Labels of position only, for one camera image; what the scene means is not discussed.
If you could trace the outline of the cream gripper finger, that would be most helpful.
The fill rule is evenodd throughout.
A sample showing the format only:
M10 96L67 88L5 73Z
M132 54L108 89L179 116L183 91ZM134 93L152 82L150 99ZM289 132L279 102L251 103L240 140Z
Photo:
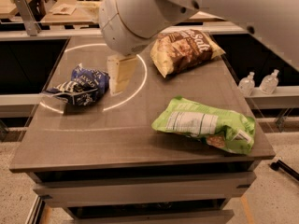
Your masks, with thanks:
M112 95L121 93L127 88L136 66L137 57L135 55L114 54L107 57L109 88Z

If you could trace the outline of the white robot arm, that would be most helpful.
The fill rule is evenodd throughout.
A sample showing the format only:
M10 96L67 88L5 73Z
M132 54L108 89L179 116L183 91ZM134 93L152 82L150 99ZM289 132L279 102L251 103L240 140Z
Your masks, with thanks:
M241 27L299 68L299 0L103 0L99 24L112 50L133 55L162 30L199 12Z

